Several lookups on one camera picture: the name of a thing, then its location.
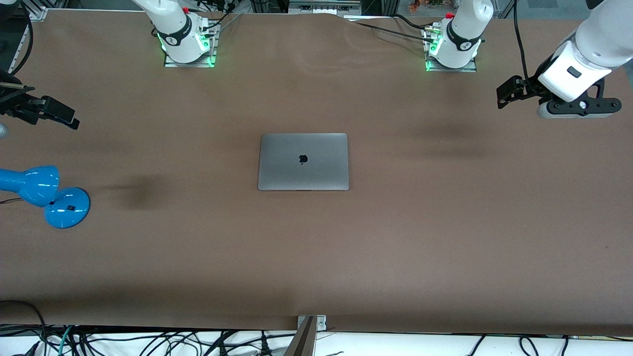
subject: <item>metal bracket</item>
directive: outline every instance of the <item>metal bracket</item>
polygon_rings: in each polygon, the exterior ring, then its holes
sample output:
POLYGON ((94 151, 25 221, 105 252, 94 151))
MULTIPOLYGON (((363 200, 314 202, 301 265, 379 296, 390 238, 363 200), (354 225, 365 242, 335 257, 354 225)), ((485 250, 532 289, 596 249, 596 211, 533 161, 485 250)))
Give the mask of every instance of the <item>metal bracket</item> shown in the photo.
POLYGON ((317 331, 326 328, 325 315, 300 315, 298 326, 284 356, 314 356, 317 331))
MULTIPOLYGON (((309 317, 310 315, 299 315, 299 319, 297 320, 297 330, 301 327, 301 323, 309 317)), ((325 331, 327 329, 327 319, 325 315, 312 315, 316 316, 316 330, 317 331, 325 331)))

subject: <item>laptop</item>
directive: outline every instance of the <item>laptop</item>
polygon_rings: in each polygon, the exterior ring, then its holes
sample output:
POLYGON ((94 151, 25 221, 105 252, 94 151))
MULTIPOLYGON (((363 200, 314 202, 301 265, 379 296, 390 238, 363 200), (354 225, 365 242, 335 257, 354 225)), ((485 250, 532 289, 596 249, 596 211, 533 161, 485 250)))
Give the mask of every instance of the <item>laptop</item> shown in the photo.
POLYGON ((349 190, 347 134, 263 134, 260 191, 349 190))

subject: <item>brown table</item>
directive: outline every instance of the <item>brown table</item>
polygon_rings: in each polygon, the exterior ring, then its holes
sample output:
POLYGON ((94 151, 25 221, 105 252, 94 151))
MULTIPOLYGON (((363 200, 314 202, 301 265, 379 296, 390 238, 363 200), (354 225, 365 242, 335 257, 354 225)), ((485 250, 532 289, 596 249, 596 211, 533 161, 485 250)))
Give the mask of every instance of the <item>brown table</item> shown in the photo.
MULTIPOLYGON (((577 22, 520 25, 533 71, 577 22)), ((455 74, 335 16, 246 15, 216 68, 180 69, 143 13, 51 11, 19 78, 82 123, 3 118, 0 167, 55 164, 92 210, 58 231, 1 206, 0 297, 55 324, 633 334, 629 83, 608 77, 607 119, 498 110, 512 28, 492 21, 479 71, 455 74), (346 132, 351 190, 259 192, 265 132, 346 132)))

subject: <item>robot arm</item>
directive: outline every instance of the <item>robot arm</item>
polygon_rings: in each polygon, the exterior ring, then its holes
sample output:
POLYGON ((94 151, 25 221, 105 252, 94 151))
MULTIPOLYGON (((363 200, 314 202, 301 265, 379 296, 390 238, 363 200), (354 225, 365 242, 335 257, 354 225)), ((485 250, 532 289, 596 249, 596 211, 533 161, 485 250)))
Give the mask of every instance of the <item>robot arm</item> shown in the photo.
POLYGON ((492 19, 494 7, 490 0, 466 0, 453 18, 447 17, 422 30, 431 38, 428 55, 446 68, 462 68, 477 55, 481 35, 492 19))
POLYGON ((633 2, 604 0, 539 66, 523 80, 518 75, 497 88, 499 109, 515 100, 539 96, 544 118, 607 117, 621 108, 602 96, 604 77, 633 58, 633 2), (595 98, 587 90, 595 86, 595 98))
POLYGON ((209 19, 195 13, 185 13, 178 0, 133 0, 139 5, 158 31, 163 49, 176 62, 196 61, 210 50, 202 39, 210 35, 209 19))

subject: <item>blue desk lamp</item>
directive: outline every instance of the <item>blue desk lamp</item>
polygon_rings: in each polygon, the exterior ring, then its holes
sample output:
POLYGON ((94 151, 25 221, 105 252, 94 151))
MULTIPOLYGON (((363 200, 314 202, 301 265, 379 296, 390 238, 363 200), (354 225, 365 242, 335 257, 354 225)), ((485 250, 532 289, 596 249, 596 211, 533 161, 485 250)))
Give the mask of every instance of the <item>blue desk lamp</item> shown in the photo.
POLYGON ((79 224, 90 210, 88 193, 80 188, 60 185, 57 167, 46 165, 24 172, 0 168, 0 191, 11 191, 27 203, 44 208, 44 218, 57 229, 79 224))

